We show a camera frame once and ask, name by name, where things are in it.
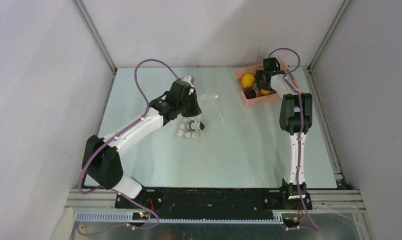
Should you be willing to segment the yellow lemon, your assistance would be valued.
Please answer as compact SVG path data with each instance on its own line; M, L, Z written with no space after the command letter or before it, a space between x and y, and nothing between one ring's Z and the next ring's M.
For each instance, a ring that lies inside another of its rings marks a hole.
M243 89L251 89L255 84L255 76L251 73L245 74L240 80Z

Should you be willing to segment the dark green avocado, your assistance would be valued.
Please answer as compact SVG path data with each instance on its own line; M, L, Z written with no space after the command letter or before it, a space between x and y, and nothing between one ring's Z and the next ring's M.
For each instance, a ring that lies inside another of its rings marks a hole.
M203 131L205 129L205 125L202 122L199 124L199 129L201 131Z

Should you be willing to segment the clear dotted zip top bag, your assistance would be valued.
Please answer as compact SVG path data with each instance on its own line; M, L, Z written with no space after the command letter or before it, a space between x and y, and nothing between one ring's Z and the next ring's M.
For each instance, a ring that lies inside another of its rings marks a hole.
M196 117L183 117L177 125L174 137L181 139L210 138L224 130L224 118L218 107L217 94L203 94L198 97L198 105L202 114Z

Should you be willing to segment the dark brown fruit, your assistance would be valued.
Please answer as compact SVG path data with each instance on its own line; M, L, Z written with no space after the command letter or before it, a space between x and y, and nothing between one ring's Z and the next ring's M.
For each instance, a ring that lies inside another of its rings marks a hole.
M254 99L257 97L256 91L253 89L246 90L244 92L246 99Z

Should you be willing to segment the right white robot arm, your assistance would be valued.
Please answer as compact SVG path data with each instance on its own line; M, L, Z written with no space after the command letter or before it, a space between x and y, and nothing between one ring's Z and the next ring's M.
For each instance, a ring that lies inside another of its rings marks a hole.
M312 126L312 95L303 93L287 79L290 74L277 58L264 58L262 66L263 69L256 72L256 86L281 97L279 125L289 137L290 161L282 179L279 201L284 208L292 209L307 195L304 148Z

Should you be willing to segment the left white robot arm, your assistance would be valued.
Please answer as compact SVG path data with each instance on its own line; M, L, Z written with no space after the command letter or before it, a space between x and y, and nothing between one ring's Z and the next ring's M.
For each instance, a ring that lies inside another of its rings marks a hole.
M190 118L202 113L193 82L190 75L175 80L169 91L152 100L147 110L127 126L104 137L89 137L82 163L83 174L106 190L126 195L134 208L143 207L147 201L144 187L124 173L122 157L144 137L178 116Z

